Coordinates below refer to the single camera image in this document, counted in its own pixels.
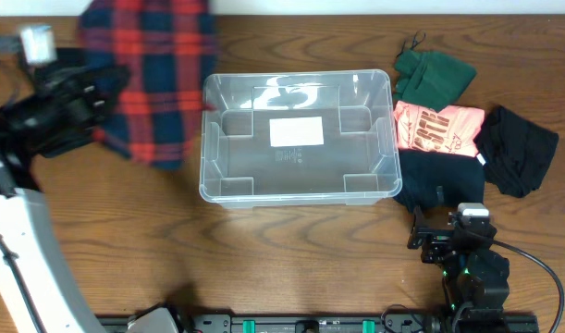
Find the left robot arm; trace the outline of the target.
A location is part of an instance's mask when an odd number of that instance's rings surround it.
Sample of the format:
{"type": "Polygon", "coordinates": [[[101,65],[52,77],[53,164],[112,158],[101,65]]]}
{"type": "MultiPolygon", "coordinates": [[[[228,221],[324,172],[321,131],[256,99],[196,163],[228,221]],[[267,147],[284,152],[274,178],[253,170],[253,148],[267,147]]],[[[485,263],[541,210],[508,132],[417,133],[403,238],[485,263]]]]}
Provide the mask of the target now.
{"type": "Polygon", "coordinates": [[[0,108],[0,295],[20,332],[112,329],[71,274],[31,161],[87,144],[128,81],[125,66],[60,72],[46,91],[0,108]]]}

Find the clear plastic storage container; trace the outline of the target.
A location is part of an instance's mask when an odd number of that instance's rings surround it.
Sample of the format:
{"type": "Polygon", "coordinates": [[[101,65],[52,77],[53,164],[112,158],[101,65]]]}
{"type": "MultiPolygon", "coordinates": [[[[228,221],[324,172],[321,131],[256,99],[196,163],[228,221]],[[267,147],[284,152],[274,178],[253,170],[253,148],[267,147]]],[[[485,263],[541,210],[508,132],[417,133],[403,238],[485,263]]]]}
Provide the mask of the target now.
{"type": "Polygon", "coordinates": [[[373,205],[402,189],[381,69],[214,74],[203,100],[199,193],[208,203],[373,205]]]}

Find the black pants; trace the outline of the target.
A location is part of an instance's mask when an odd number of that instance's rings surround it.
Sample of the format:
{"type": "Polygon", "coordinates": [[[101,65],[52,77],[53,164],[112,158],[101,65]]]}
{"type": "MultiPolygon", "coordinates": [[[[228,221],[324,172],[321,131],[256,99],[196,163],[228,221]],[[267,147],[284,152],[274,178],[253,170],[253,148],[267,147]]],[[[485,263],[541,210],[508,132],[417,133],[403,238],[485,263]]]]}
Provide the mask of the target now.
{"type": "Polygon", "coordinates": [[[79,48],[60,48],[57,60],[35,70],[37,92],[52,102],[49,137],[35,145],[46,158],[93,142],[93,132],[110,118],[129,83],[124,65],[89,65],[79,48]]]}

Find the black ribbed garment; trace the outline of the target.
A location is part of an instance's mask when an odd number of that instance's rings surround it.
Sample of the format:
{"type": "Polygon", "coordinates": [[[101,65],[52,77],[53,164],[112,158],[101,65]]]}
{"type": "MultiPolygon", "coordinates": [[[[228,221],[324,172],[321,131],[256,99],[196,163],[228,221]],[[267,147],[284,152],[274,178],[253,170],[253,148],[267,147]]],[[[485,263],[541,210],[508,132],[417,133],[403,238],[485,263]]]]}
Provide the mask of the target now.
{"type": "Polygon", "coordinates": [[[523,198],[540,188],[559,135],[498,106],[487,115],[474,142],[485,160],[486,181],[503,194],[523,198]]]}

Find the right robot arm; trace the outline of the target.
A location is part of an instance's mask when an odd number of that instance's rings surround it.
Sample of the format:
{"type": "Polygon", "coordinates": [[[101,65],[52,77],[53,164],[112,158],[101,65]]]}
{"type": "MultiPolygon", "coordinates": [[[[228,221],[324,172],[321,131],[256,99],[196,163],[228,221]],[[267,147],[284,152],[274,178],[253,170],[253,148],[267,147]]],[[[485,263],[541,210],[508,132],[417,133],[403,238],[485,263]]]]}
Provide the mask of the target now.
{"type": "Polygon", "coordinates": [[[510,261],[491,249],[497,229],[480,203],[461,203],[448,214],[450,229],[430,228],[422,209],[413,210],[407,247],[421,249],[425,264],[442,270],[447,308],[440,332],[509,332],[503,305],[510,295],[510,261]]]}

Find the red navy plaid shirt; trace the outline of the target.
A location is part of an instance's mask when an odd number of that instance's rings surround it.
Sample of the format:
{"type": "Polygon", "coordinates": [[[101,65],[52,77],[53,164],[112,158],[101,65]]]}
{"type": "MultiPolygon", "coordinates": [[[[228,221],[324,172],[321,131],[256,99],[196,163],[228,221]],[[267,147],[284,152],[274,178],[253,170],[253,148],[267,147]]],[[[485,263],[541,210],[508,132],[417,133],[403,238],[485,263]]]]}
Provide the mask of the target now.
{"type": "Polygon", "coordinates": [[[130,72],[94,139],[134,162],[180,168],[201,125],[203,81],[216,65],[208,1],[93,0],[79,32],[88,67],[130,72]]]}

